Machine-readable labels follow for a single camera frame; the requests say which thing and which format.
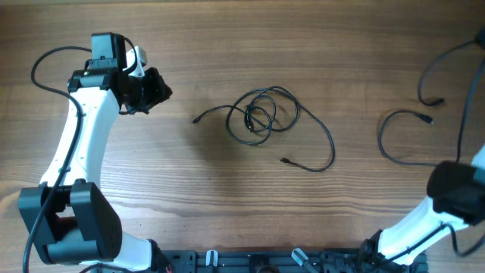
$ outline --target cable connector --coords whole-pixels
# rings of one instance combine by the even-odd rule
[[[249,113],[246,113],[244,115],[244,126],[246,126],[246,128],[248,128],[248,131],[251,133],[255,127],[255,125],[252,123],[251,121],[251,116]]]
[[[422,121],[428,123],[428,124],[433,124],[433,118],[430,117],[429,115],[421,114],[421,113],[415,113],[415,116],[420,118]]]
[[[438,98],[435,101],[429,102],[428,106],[437,106],[437,105],[443,104],[444,102],[445,102],[444,98]]]
[[[255,106],[253,104],[246,105],[247,112],[252,112],[255,110]]]
[[[287,164],[290,164],[291,163],[291,161],[289,159],[287,159],[287,158],[282,158],[282,159],[280,159],[280,161],[282,163],[287,163]]]
[[[482,48],[485,49],[485,27],[482,27],[481,30],[475,36],[475,42]]]

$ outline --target tangled cable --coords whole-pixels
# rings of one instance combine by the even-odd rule
[[[276,117],[276,103],[274,102],[273,98],[271,98],[267,94],[268,92],[274,92],[278,95],[281,95],[282,97],[289,99],[290,101],[292,101],[295,104],[295,116],[293,117],[293,120],[291,121],[291,123],[288,126],[286,126],[284,128],[280,128],[280,129],[273,128],[273,122],[274,122],[274,119]],[[241,108],[237,107],[238,104],[241,103],[241,101],[243,99],[245,99],[248,96],[255,94],[255,93],[257,93],[257,95],[246,106],[246,110],[242,110]],[[271,104],[273,105],[273,115],[272,116],[270,116],[269,113],[264,108],[255,105],[255,103],[260,99],[267,99],[271,102]],[[210,113],[212,111],[216,111],[216,110],[221,109],[221,108],[230,108],[229,112],[227,113],[227,117],[226,117],[226,130],[229,133],[229,135],[232,136],[232,138],[234,138],[237,142],[242,143],[242,144],[246,144],[246,145],[250,145],[250,146],[256,146],[256,145],[264,143],[266,140],[268,140],[268,138],[271,135],[271,132],[273,132],[273,131],[274,132],[284,132],[284,131],[289,130],[291,127],[293,127],[293,125],[295,125],[296,121],[298,120],[299,109],[302,109],[307,114],[309,114],[310,117],[312,117],[315,121],[317,121],[317,123],[319,123],[320,126],[324,129],[324,131],[325,131],[325,133],[328,137],[328,140],[330,142],[330,149],[332,151],[330,162],[328,162],[328,164],[325,165],[322,168],[308,168],[308,167],[305,167],[305,166],[300,165],[298,163],[292,162],[287,158],[282,158],[280,161],[283,162],[283,163],[291,164],[293,166],[302,168],[306,171],[311,171],[311,172],[325,171],[335,161],[335,144],[333,143],[332,135],[330,134],[330,131],[327,129],[325,124],[323,122],[321,122],[317,117],[315,117],[307,108],[305,108],[303,105],[301,105],[298,102],[298,100],[296,100],[296,98],[288,90],[284,89],[281,86],[271,86],[271,87],[268,87],[268,88],[257,88],[257,89],[251,90],[251,91],[247,92],[246,94],[242,95],[238,100],[236,100],[236,102],[234,102],[233,105],[221,105],[221,106],[217,106],[217,107],[214,107],[214,108],[210,108],[207,111],[204,111],[197,118],[195,118],[192,121],[192,123],[194,123],[194,124],[198,123],[201,120],[201,118],[204,115],[206,115],[207,113]],[[256,141],[256,142],[249,142],[249,141],[241,140],[239,137],[234,135],[233,131],[230,129],[230,126],[229,126],[229,120],[230,120],[231,115],[233,114],[234,109],[236,109],[237,111],[240,111],[244,114],[244,125],[249,130],[249,132],[260,133],[260,132],[263,132],[263,131],[266,131],[266,130],[268,131],[268,133],[266,134],[266,136],[264,137],[263,140]],[[253,111],[255,111],[255,110],[259,110],[259,111],[263,112],[263,114],[266,116],[266,118],[268,120],[267,124],[263,124],[262,122],[260,122],[257,118],[255,118],[252,115]],[[259,124],[261,126],[261,129],[255,129],[253,121],[255,121],[257,124]]]

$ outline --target wood grain surface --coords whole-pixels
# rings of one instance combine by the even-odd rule
[[[35,187],[55,153],[67,115],[64,97],[30,82],[33,62],[58,46],[90,46],[90,35],[121,33],[148,53],[172,88],[150,115],[120,116],[102,166],[102,192],[123,229],[162,249],[308,249],[355,247],[395,224],[426,194],[432,168],[403,167],[383,158],[377,127],[389,110],[432,115],[434,125],[402,116],[384,145],[403,160],[454,159],[466,92],[478,47],[443,61],[425,96],[446,104],[426,108],[418,78],[444,50],[466,42],[485,23],[481,1],[174,2],[0,7],[0,271],[20,271],[27,230],[17,209],[20,189]],[[89,58],[59,52],[43,62],[41,83],[65,89]],[[257,87],[286,87],[329,128],[334,166],[309,173],[329,157],[322,129],[305,113],[261,146],[244,146],[224,129],[227,110]],[[484,143],[485,95],[480,82],[463,141],[463,162]],[[278,122],[294,108],[277,99]],[[241,137],[242,115],[231,126]],[[473,243],[483,225],[462,231]],[[430,272],[483,272],[485,251],[454,256],[449,238],[428,250]],[[32,272],[76,272],[43,265]]]

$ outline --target black bracket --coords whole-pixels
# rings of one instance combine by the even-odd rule
[[[31,232],[42,204],[51,191],[42,184],[22,189],[20,215]],[[45,264],[78,264],[83,261],[112,261],[120,252],[121,221],[93,183],[78,179],[71,187],[60,187],[39,225],[34,245]],[[59,217],[71,206],[74,217]]]
[[[476,225],[485,219],[485,170],[455,162],[441,162],[427,184],[433,210],[447,212]]]
[[[156,68],[145,71],[144,77],[133,77],[123,71],[127,66],[124,37],[114,33],[91,36],[92,60],[89,69],[77,70],[67,82],[69,93],[79,88],[99,87],[111,89],[118,105],[127,107],[127,114],[149,110],[172,95],[172,89],[164,82]]]
[[[378,230],[374,235],[372,235],[370,239],[366,239],[362,242],[354,258],[355,268],[357,268],[359,271],[370,271],[372,268],[379,266],[381,262],[384,262],[386,260],[386,257],[380,254],[378,251],[379,238],[381,233],[382,230]],[[406,272],[406,270],[407,266],[398,265],[395,262],[388,263],[382,268],[382,272]]]

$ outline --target black cable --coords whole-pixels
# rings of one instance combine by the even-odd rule
[[[274,100],[270,96],[266,95],[266,93],[268,93],[268,92],[275,92],[276,94],[281,95],[284,98],[291,100],[295,104],[295,115],[293,117],[293,120],[290,122],[290,124],[288,126],[286,126],[284,128],[280,128],[280,129],[273,128],[273,122],[274,122],[274,119],[276,117],[276,103],[274,102]],[[246,106],[245,111],[242,110],[241,108],[237,107],[237,105],[239,103],[241,103],[241,101],[243,99],[247,98],[248,96],[250,96],[251,94],[254,94],[254,93],[259,93],[259,94],[256,95],[251,100],[251,102]],[[267,99],[271,102],[271,104],[273,105],[273,116],[272,117],[263,108],[255,106],[256,101],[259,100],[259,99]],[[333,139],[332,139],[332,136],[330,135],[330,131],[327,129],[325,124],[323,122],[321,122],[317,117],[315,117],[307,108],[303,107],[303,105],[301,105],[288,90],[284,89],[281,86],[272,86],[272,87],[268,87],[268,88],[257,88],[257,89],[251,90],[251,91],[247,92],[246,94],[242,95],[236,102],[234,102],[233,105],[221,105],[221,106],[218,106],[218,107],[210,108],[209,110],[204,111],[202,114],[200,114],[192,122],[195,124],[195,123],[199,122],[200,119],[204,115],[206,115],[207,113],[210,113],[212,111],[215,111],[215,110],[218,110],[218,109],[221,109],[221,108],[230,108],[229,113],[227,113],[227,117],[226,117],[226,130],[229,133],[229,135],[231,135],[232,138],[234,138],[237,142],[242,143],[242,144],[246,144],[246,145],[250,145],[250,146],[256,146],[256,145],[264,143],[270,137],[271,132],[284,132],[286,130],[289,130],[293,125],[295,125],[295,123],[298,119],[299,109],[302,109],[307,114],[309,114],[310,117],[312,117],[315,121],[317,121],[317,123],[319,123],[320,126],[324,129],[324,131],[325,131],[325,133],[328,137],[328,140],[330,141],[330,148],[332,150],[332,156],[331,156],[330,162],[322,168],[307,168],[303,165],[292,162],[287,158],[282,158],[280,161],[283,162],[283,163],[291,164],[293,166],[302,168],[306,171],[321,172],[321,171],[327,170],[333,164],[333,162],[335,160],[335,144],[333,143]],[[260,140],[260,141],[257,141],[257,142],[249,142],[249,141],[241,140],[236,135],[234,135],[233,131],[230,129],[230,126],[229,126],[229,120],[230,120],[231,115],[233,114],[234,109],[236,109],[237,111],[240,111],[244,114],[244,125],[246,126],[246,128],[248,128],[248,130],[250,132],[260,133],[260,132],[265,131],[265,130],[268,131],[267,135],[264,137],[263,140]],[[263,114],[266,116],[266,118],[268,120],[268,124],[263,124],[257,118],[253,117],[252,112],[254,110],[262,111]],[[262,126],[262,128],[255,130],[254,125],[252,123],[253,121],[255,121],[260,126]]]
[[[483,58],[480,66],[478,67],[477,73],[471,83],[470,89],[468,90],[467,98],[465,100],[465,105],[463,106],[463,115],[462,115],[462,123],[460,124],[460,131],[458,132],[458,145],[456,147],[456,163],[460,161],[460,157],[462,156],[462,138],[463,138],[463,131],[465,130],[465,123],[468,116],[468,110],[471,104],[471,97],[475,89],[477,88],[478,80],[480,79],[481,74],[483,73],[483,69],[485,68],[485,58]]]
[[[422,98],[421,98],[421,86],[423,84],[423,81],[424,81],[424,78],[425,76],[427,75],[427,73],[430,71],[430,69],[442,58],[445,58],[450,52],[453,52],[457,49],[461,49],[465,46],[468,46],[470,45],[471,43],[473,43],[474,41],[470,41],[470,42],[466,42],[462,45],[458,45],[452,49],[450,49],[449,51],[441,54],[440,56],[438,56],[438,58],[436,58],[436,60],[434,60],[429,66],[428,68],[426,69],[426,71],[423,73],[423,75],[421,76],[421,79],[419,80],[419,84],[418,84],[418,98],[419,100],[424,104],[424,105],[427,105],[427,106],[435,106],[435,105],[438,105],[440,104],[441,102],[444,102],[444,99],[438,99],[434,102],[425,102]],[[479,67],[478,67],[478,70],[474,76],[474,79],[473,79],[473,82],[470,86],[470,89],[468,90],[468,94],[467,94],[467,98],[465,100],[465,105],[463,106],[463,114],[462,114],[462,122],[460,124],[460,129],[459,129],[459,132],[458,132],[458,143],[457,143],[457,146],[456,146],[456,160],[455,162],[458,163],[460,162],[460,158],[462,156],[462,140],[463,140],[463,133],[465,131],[465,125],[466,125],[466,120],[467,120],[467,117],[468,117],[468,111],[469,111],[469,108],[470,108],[470,104],[471,104],[471,98],[474,94],[474,91],[476,90],[477,88],[477,84],[478,84],[478,80],[480,79],[480,76],[481,74],[483,73],[483,70],[485,69],[485,58],[482,60],[482,62],[480,63]],[[382,152],[382,154],[388,158],[390,161],[394,162],[394,163],[397,163],[397,164],[401,164],[401,165],[420,165],[420,166],[436,166],[436,164],[431,164],[431,163],[422,163],[422,162],[402,162],[400,160],[397,160],[397,159],[394,159],[393,157],[391,157],[390,155],[388,155],[385,151],[384,151],[384,148],[382,146],[382,134],[383,134],[383,131],[384,131],[384,128],[386,126],[386,123],[387,121],[393,116],[393,115],[397,115],[399,113],[412,113],[414,115],[416,115],[417,117],[419,117],[421,120],[427,122],[427,123],[430,123],[432,124],[433,123],[433,119],[430,117],[430,116],[427,116],[427,115],[423,115],[421,113],[417,113],[416,111],[411,111],[411,110],[401,110],[401,111],[396,111],[396,112],[393,112],[391,115],[389,115],[385,120],[384,122],[382,123],[382,125],[380,126],[380,132],[379,132],[379,138],[378,138],[378,145],[379,145],[379,149],[380,151]]]
[[[94,268],[104,268],[104,269],[121,271],[121,272],[126,272],[126,273],[134,272],[134,271],[131,271],[131,270],[128,270],[128,269],[125,269],[125,268],[119,268],[119,267],[113,266],[113,265],[105,265],[105,264],[102,264],[102,263],[97,263],[97,264],[90,265],[90,266],[86,267],[85,269],[81,270],[79,273],[86,273],[86,272],[91,271]]]
[[[387,259],[387,260],[381,262],[379,265],[377,265],[376,267],[372,268],[369,271],[366,271],[365,273],[371,273],[373,271],[381,269],[382,267],[390,264],[391,262],[396,261],[397,259],[403,257],[404,255],[411,253],[412,251],[417,249],[420,245],[422,245],[423,243],[426,243],[426,241],[431,239],[434,235],[438,234],[440,231],[444,230],[445,228],[448,228],[449,231],[450,231],[450,234],[451,234],[451,237],[452,237],[453,252],[458,257],[464,258],[466,256],[469,256],[469,255],[475,253],[477,250],[479,250],[485,244],[485,234],[484,234],[484,235],[482,235],[482,237],[480,237],[480,239],[478,239],[478,241],[476,243],[474,243],[473,246],[471,246],[470,248],[468,248],[467,250],[462,252],[458,249],[458,241],[456,240],[455,228],[453,228],[453,226],[451,224],[448,224],[448,223],[441,224],[437,229],[435,229],[434,231],[429,233],[425,238],[419,240],[414,246],[411,246],[407,250],[401,252],[400,254],[393,256],[391,259]]]
[[[123,71],[125,74],[130,74],[131,72],[135,71],[135,69],[136,69],[136,65],[138,64],[138,56],[137,56],[137,53],[136,53],[136,50],[135,50],[135,46],[130,41],[130,39],[128,39],[127,37],[124,37],[124,40],[127,41],[127,43],[131,46],[131,48],[133,49],[133,54],[135,55],[135,62],[129,68],[127,68],[125,71]],[[129,112],[128,111],[119,111],[118,114],[119,115],[128,115]]]
[[[419,82],[418,82],[418,99],[419,101],[426,105],[426,106],[435,106],[435,105],[439,105],[443,102],[445,102],[445,99],[443,98],[438,98],[436,100],[433,100],[432,102],[425,102],[423,100],[423,98],[421,97],[421,90],[423,88],[423,84],[424,84],[424,78],[427,76],[427,74],[431,71],[431,69],[433,69],[433,67],[441,60],[443,60],[444,58],[446,58],[451,52],[454,52],[455,50],[458,50],[458,49],[463,49],[464,47],[466,46],[469,46],[471,44],[475,43],[474,40],[472,41],[469,41],[469,42],[466,42],[466,43],[463,43],[461,45],[457,45],[455,46],[454,48],[451,48],[449,50],[447,50],[446,52],[440,54],[438,57],[436,57],[427,67],[426,69],[424,70],[423,74],[421,75],[421,78],[419,79]]]
[[[92,59],[87,59],[86,62],[84,63],[84,70],[87,70],[89,67],[89,63],[92,61]]]
[[[392,156],[390,156],[385,150],[384,150],[384,147],[382,145],[382,136],[384,134],[384,129],[387,125],[387,122],[395,115],[398,115],[398,114],[403,114],[403,113],[407,113],[407,114],[413,114],[414,116],[418,117],[419,119],[421,119],[422,121],[428,123],[428,124],[432,124],[433,123],[433,119],[432,117],[428,116],[428,115],[424,115],[422,113],[418,113],[416,111],[412,111],[412,110],[398,110],[398,111],[395,111],[393,113],[391,113],[390,115],[387,116],[386,119],[384,119],[384,121],[382,122],[382,124],[380,125],[380,129],[379,129],[379,137],[377,139],[377,144],[379,145],[379,149],[380,149],[380,152],[382,153],[382,155],[384,155],[387,159],[389,159],[390,161],[396,163],[396,164],[401,164],[401,165],[408,165],[408,166],[436,166],[436,164],[434,163],[426,163],[426,162],[403,162],[403,161],[400,161],[400,160],[397,160],[395,158],[393,158]]]
[[[81,131],[81,125],[83,123],[83,109],[81,108],[81,105],[79,104],[79,102],[74,97],[72,97],[69,93],[62,92],[58,89],[54,89],[54,88],[42,85],[39,82],[37,82],[37,80],[36,80],[36,69],[39,66],[40,62],[44,58],[46,58],[50,54],[59,52],[61,50],[68,50],[68,49],[91,52],[91,49],[86,49],[86,48],[79,47],[79,46],[64,46],[64,47],[60,47],[60,48],[57,48],[57,49],[52,49],[51,51],[46,52],[44,55],[40,56],[39,59],[37,59],[37,61],[32,66],[32,71],[30,72],[30,79],[32,80],[33,84],[35,84],[37,87],[44,89],[44,90],[47,90],[49,92],[59,94],[61,96],[65,96],[66,98],[68,98],[69,100],[72,101],[72,103],[74,104],[74,106],[76,107],[76,110],[77,110],[77,123],[76,123],[76,129],[75,129],[74,135],[73,135],[73,140],[71,141],[71,143],[69,145],[69,149],[67,151],[66,158],[64,159],[64,163],[62,164],[62,167],[59,169],[58,179],[55,181],[55,183],[52,186],[49,194],[47,195],[47,198],[45,199],[44,203],[42,204],[42,208],[40,209],[40,212],[37,215],[36,220],[34,221],[34,224],[32,226],[32,230],[30,231],[29,237],[27,239],[27,243],[26,243],[26,246],[25,246],[25,252],[23,253],[23,273],[29,272],[30,250],[32,249],[32,244],[33,244],[34,238],[36,236],[37,229],[38,229],[39,224],[42,220],[42,217],[45,215],[45,212],[51,208],[52,199],[54,198],[55,192],[57,191],[57,189],[59,188],[59,185],[63,181],[66,172],[68,172],[67,168],[69,167],[70,160],[73,157],[74,149],[76,148],[76,144],[77,144],[77,141],[79,139],[79,135],[80,135],[80,131]]]

